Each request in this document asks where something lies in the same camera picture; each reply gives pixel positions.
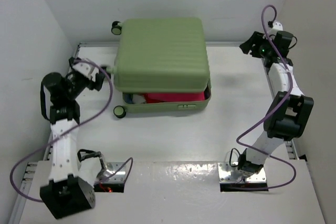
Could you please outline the white patterned garment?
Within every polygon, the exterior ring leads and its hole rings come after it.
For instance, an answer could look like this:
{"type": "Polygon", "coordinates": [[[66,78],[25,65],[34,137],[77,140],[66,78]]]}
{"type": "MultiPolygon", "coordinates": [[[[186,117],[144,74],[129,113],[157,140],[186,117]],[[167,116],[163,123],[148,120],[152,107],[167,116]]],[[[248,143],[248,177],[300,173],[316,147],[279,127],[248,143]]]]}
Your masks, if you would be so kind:
{"type": "Polygon", "coordinates": [[[133,104],[146,104],[145,97],[140,94],[133,94],[131,100],[133,104]]]}

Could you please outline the pink towel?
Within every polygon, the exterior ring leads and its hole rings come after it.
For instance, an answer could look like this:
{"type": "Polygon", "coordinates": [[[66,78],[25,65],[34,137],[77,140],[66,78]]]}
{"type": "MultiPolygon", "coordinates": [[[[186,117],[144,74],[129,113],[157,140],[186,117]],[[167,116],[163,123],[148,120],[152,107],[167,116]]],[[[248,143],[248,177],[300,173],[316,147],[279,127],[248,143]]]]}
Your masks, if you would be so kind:
{"type": "Polygon", "coordinates": [[[205,95],[200,93],[145,93],[144,98],[149,102],[192,102],[204,101],[205,95]]]}

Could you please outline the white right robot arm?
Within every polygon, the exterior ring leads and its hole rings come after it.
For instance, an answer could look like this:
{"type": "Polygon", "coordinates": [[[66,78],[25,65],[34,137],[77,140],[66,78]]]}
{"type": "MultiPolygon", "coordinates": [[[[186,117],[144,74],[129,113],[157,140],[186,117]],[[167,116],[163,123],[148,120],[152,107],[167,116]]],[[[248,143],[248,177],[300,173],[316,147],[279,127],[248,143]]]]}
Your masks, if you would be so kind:
{"type": "Polygon", "coordinates": [[[298,87],[293,63],[287,57],[293,39],[294,35],[287,31],[278,31],[272,38],[256,31],[239,46],[244,54],[263,60],[272,90],[276,92],[267,118],[262,120],[263,132],[238,159],[237,170],[244,177],[258,174],[282,143],[299,138],[311,114],[314,100],[298,87]]]}

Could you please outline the green suitcase with blue lining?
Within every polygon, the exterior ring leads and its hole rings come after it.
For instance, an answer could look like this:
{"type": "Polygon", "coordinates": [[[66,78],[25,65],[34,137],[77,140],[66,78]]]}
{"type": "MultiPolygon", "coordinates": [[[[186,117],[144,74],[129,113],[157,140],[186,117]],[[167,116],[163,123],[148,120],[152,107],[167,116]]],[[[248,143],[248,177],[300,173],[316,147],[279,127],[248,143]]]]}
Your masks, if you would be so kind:
{"type": "Polygon", "coordinates": [[[198,111],[211,99],[211,73],[202,21],[197,17],[131,18],[114,21],[111,32],[120,36],[114,65],[108,68],[127,113],[198,111]],[[133,104],[132,95],[145,93],[200,93],[204,101],[133,104]]]}

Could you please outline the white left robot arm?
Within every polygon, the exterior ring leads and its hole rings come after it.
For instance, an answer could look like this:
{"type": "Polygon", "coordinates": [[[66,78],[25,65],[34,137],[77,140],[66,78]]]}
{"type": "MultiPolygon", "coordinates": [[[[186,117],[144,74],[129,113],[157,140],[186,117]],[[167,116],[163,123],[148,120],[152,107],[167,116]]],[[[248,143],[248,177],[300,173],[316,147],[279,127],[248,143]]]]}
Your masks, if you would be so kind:
{"type": "Polygon", "coordinates": [[[43,117],[50,123],[53,137],[51,170],[48,183],[39,190],[40,198],[55,219],[62,219],[95,207],[94,184],[103,170],[102,153],[77,149],[80,106],[76,98],[84,89],[100,91],[110,75],[104,68],[94,72],[95,67],[77,63],[71,71],[47,74],[41,82],[40,97],[50,93],[49,113],[41,105],[43,117]]]}

